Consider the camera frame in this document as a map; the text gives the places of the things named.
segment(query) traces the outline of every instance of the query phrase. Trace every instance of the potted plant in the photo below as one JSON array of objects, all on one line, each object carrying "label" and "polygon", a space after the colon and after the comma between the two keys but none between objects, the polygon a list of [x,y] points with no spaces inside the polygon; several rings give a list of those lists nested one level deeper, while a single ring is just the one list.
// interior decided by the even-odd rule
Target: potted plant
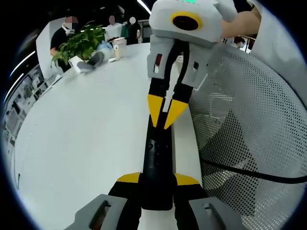
[{"label": "potted plant", "polygon": [[77,32],[66,43],[60,45],[58,53],[52,60],[54,62],[62,60],[66,65],[75,56],[84,61],[89,60],[104,39],[105,30],[102,25],[89,25]]}]

